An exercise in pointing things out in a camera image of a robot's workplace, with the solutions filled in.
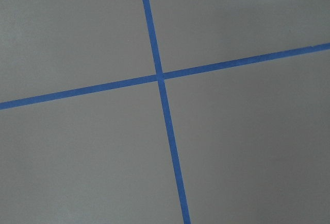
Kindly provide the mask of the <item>blue tape line lengthwise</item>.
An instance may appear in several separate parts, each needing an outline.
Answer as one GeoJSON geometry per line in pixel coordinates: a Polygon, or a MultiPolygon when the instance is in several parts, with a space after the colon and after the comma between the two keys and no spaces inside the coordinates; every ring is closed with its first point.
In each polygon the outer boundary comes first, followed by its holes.
{"type": "Polygon", "coordinates": [[[187,203],[184,180],[183,180],[181,166],[180,166],[179,154],[177,151],[175,133],[174,133],[174,128],[173,128],[173,124],[172,124],[171,112],[170,112],[169,101],[168,101],[168,96],[167,96],[167,89],[166,89],[164,73],[163,73],[162,64],[161,64],[159,48],[158,48],[158,42],[157,42],[157,36],[156,36],[156,31],[155,31],[155,26],[154,26],[151,3],[150,3],[150,0],[142,0],[142,2],[143,2],[146,25],[147,25],[147,30],[148,30],[148,35],[149,35],[149,40],[150,40],[150,45],[151,45],[151,51],[152,51],[152,55],[153,55],[156,79],[157,79],[160,100],[161,100],[161,105],[162,105],[162,112],[163,112],[163,116],[164,116],[164,122],[166,125],[167,137],[168,137],[168,142],[169,142],[169,148],[170,148],[170,153],[171,153],[171,160],[172,160],[172,165],[173,165],[173,170],[174,170],[174,175],[175,175],[177,191],[178,191],[181,214],[183,217],[183,223],[190,223],[191,219],[190,219],[189,207],[188,207],[188,203],[187,203]]]}

